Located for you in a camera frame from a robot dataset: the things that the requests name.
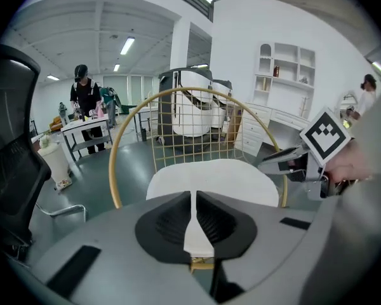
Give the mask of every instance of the bottle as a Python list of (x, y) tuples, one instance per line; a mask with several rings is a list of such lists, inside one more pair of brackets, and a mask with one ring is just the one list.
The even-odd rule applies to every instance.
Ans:
[(274, 67), (274, 77), (279, 77), (279, 65), (276, 65)]

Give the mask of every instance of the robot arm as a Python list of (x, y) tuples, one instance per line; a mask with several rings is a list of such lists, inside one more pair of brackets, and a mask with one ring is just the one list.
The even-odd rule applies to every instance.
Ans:
[(266, 174), (286, 175), (291, 181), (305, 182), (309, 199), (322, 199), (321, 190), (332, 195), (334, 189), (324, 174), (327, 161), (349, 141), (350, 135), (329, 109), (323, 109), (304, 129), (299, 145), (263, 159), (258, 169)]

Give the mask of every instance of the human hand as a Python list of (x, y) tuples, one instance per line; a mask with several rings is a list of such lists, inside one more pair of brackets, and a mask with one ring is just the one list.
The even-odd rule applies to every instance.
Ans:
[(351, 140), (329, 160), (324, 170), (329, 173), (330, 179), (336, 183), (342, 180), (363, 180), (371, 175), (371, 170), (368, 168), (356, 140)]

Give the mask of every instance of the black mesh chair back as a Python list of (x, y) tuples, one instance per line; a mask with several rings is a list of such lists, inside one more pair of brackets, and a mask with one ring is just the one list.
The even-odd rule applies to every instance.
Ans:
[(51, 171), (29, 137), (32, 94), (39, 66), (24, 53), (0, 46), (0, 238), (27, 246), (29, 222)]

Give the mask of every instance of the white wall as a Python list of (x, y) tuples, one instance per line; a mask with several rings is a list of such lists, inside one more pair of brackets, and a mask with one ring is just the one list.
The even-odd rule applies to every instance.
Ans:
[[(234, 97), (242, 102), (251, 97), (255, 54), (261, 41), (316, 52), (309, 119), (324, 105), (334, 109), (344, 91), (354, 90), (359, 97), (364, 75), (374, 74), (343, 35), (306, 11), (276, 0), (220, 0), (215, 3), (210, 69), (214, 78), (232, 82)], [(378, 84), (377, 94), (381, 92)]]
[[(101, 74), (96, 74), (90, 76), (93, 78), (98, 85), (102, 86), (104, 81), (104, 76)], [(128, 96), (131, 96), (131, 86), (130, 80), (128, 80)], [(31, 118), (35, 120), (38, 133), (48, 130), (49, 124), (52, 122), (55, 116), (58, 116), (59, 103), (62, 102), (67, 107), (67, 113), (72, 114), (72, 107), (70, 106), (70, 89), (74, 83), (73, 79), (66, 79), (55, 81), (49, 85), (37, 85), (34, 95), (32, 97), (31, 105)], [(159, 80), (157, 77), (153, 79), (153, 92), (157, 93), (159, 91)]]

